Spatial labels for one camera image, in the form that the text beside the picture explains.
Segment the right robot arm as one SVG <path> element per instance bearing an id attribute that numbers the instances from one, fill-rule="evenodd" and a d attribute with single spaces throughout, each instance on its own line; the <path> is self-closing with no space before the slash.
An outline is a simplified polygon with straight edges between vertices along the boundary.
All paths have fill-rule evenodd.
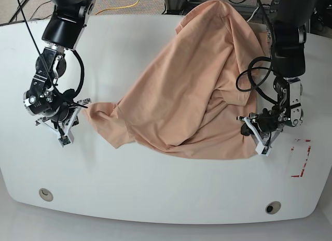
<path id="1" fill-rule="evenodd" d="M 91 99 L 74 101 L 84 85 L 85 68 L 76 51 L 78 40 L 87 26 L 95 0 L 51 0 L 54 10 L 42 35 L 47 44 L 38 53 L 36 72 L 30 88 L 23 95 L 23 104 L 33 116 L 39 115 L 36 125 L 44 125 L 56 134 L 61 146 L 73 143 L 71 128 L 79 124 L 78 114 L 87 108 Z M 80 67 L 76 89 L 60 92 L 58 80 L 66 70 L 65 51 L 70 50 Z"/>

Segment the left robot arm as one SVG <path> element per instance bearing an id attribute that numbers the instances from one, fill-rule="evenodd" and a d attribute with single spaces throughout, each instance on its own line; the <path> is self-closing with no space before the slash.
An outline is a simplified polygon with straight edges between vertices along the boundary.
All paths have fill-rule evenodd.
<path id="1" fill-rule="evenodd" d="M 241 134 L 254 135 L 255 151 L 268 155 L 271 145 L 283 127 L 296 127 L 302 122 L 302 84 L 306 71 L 306 23 L 310 20 L 317 0 L 278 0 L 275 17 L 270 20 L 261 0 L 257 0 L 271 36 L 270 54 L 253 59 L 244 71 L 250 82 L 249 92 L 256 91 L 273 104 L 270 110 L 238 117 Z"/>

